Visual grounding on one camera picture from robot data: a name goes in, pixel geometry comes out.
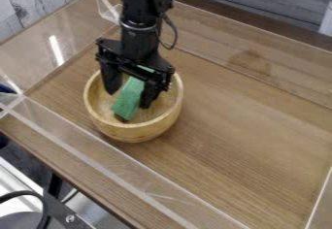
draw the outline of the screw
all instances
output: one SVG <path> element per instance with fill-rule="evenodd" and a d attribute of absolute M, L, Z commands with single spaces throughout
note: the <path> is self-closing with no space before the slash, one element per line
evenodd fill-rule
<path fill-rule="evenodd" d="M 65 222 L 67 222 L 67 223 L 72 223 L 73 220 L 75 220 L 75 216 L 73 216 L 73 215 L 68 215 L 68 216 L 65 217 Z"/>

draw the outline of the green block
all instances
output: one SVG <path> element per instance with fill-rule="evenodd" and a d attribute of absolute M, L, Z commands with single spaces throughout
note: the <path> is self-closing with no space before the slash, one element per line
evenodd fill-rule
<path fill-rule="evenodd" d="M 144 90 L 144 82 L 136 78 L 130 78 L 124 84 L 118 99 L 111 105 L 111 110 L 114 113 L 120 116 L 123 119 L 130 121 L 140 106 L 140 95 Z"/>

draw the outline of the black cable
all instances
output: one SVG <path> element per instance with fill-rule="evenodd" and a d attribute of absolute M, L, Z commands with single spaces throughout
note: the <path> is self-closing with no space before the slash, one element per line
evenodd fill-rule
<path fill-rule="evenodd" d="M 163 16 L 162 16 L 162 19 L 164 20 L 164 22 L 168 24 L 168 26 L 171 27 L 171 29 L 172 29 L 172 31 L 174 31 L 174 42 L 172 42 L 171 46 L 167 46 L 167 45 L 160 41 L 160 37 L 159 37 L 159 33 L 158 33 L 156 29 L 154 30 L 154 32 L 155 32 L 155 34 L 156 34 L 158 41 L 159 41 L 162 47 L 163 47 L 164 49 L 170 50 L 170 49 L 174 48 L 174 46 L 175 46 L 175 44 L 176 44 L 176 42 L 178 42 L 178 28 L 176 28 L 176 26 L 175 26 L 172 20 L 167 17 L 167 15 L 163 15 Z"/>
<path fill-rule="evenodd" d="M 72 194 L 67 197 L 67 198 L 64 198 L 63 200 L 61 200 L 61 203 L 63 204 L 65 204 L 73 197 L 75 197 L 75 195 L 79 193 L 79 191 L 77 191 L 77 189 L 75 190 L 75 192 L 72 192 Z"/>
<path fill-rule="evenodd" d="M 48 217 L 48 206 L 47 206 L 47 202 L 43 198 L 41 195 L 39 195 L 36 192 L 32 192 L 32 191 L 17 191 L 17 192 L 12 192 L 9 194 L 5 194 L 2 196 L 0 196 L 0 204 L 5 203 L 6 201 L 20 197 L 20 196 L 24 196 L 24 195 L 29 195 L 29 196 L 35 196 L 41 204 L 43 204 L 43 213 L 41 213 L 41 219 L 39 221 L 39 224 L 36 226 L 36 229 L 43 229 L 44 228 L 44 224 L 45 224 L 45 221 L 47 221 L 47 217 Z"/>

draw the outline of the bowl rim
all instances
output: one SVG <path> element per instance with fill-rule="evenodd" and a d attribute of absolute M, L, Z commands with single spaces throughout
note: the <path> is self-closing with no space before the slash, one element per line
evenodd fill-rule
<path fill-rule="evenodd" d="M 182 105 L 182 101 L 183 101 L 183 82 L 180 79 L 180 75 L 178 74 L 178 72 L 174 74 L 174 78 L 176 80 L 176 87 L 178 87 L 178 95 L 176 95 L 176 100 L 174 105 L 171 106 L 171 108 L 166 111 L 164 114 L 162 114 L 159 117 L 154 118 L 152 120 L 148 120 L 146 122 L 140 122 L 136 124 L 123 124 L 120 122 L 114 123 L 107 121 L 106 119 L 103 119 L 99 114 L 95 112 L 95 110 L 92 109 L 91 103 L 89 103 L 89 99 L 88 99 L 88 91 L 92 85 L 92 82 L 96 80 L 96 78 L 100 76 L 100 70 L 92 75 L 92 77 L 88 79 L 88 82 L 84 86 L 84 92 L 83 92 L 83 99 L 84 99 L 84 105 L 85 108 L 88 110 L 89 115 L 93 117 L 93 119 L 96 119 L 99 122 L 102 122 L 106 125 L 118 127 L 118 128 L 140 128 L 140 127 L 146 127 L 150 126 L 151 124 L 154 124 L 155 122 L 163 120 L 163 118 L 166 118 L 172 112 L 176 111 L 176 108 Z"/>

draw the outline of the wooden bowl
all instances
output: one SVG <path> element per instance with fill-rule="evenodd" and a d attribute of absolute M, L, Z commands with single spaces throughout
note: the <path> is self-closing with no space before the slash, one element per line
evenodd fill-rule
<path fill-rule="evenodd" d="M 95 125 L 110 138 L 122 142 L 139 143 L 156 138 L 171 127 L 180 113 L 183 84 L 179 75 L 172 77 L 172 88 L 159 94 L 147 110 L 139 109 L 128 122 L 110 109 L 118 94 L 119 91 L 114 95 L 107 94 L 99 71 L 84 88 L 84 104 Z"/>

